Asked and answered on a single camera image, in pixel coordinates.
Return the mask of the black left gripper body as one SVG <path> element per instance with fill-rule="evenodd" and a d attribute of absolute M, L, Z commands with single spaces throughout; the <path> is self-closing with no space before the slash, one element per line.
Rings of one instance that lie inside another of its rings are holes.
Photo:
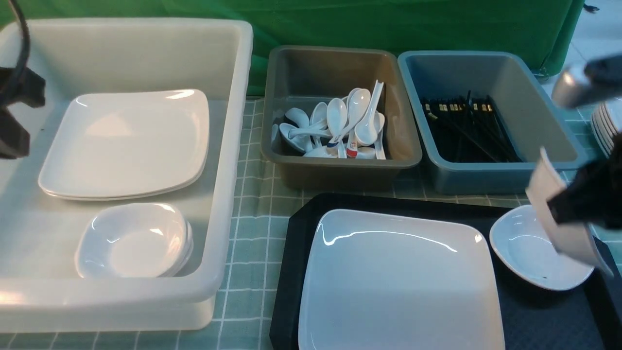
<path fill-rule="evenodd" d="M 17 85 L 5 97 L 1 97 L 0 157 L 18 159 L 30 153 L 30 133 L 16 120 L 8 106 L 23 103 L 31 108 L 45 106 L 45 79 L 26 67 L 17 79 Z"/>

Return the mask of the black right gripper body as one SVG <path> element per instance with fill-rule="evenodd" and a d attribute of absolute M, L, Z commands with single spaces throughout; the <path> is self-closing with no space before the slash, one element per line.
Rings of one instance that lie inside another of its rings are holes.
<path fill-rule="evenodd" d="M 622 228 L 622 138 L 614 137 L 607 159 L 587 162 L 573 182 L 547 205 L 559 225 L 591 223 L 609 230 Z"/>

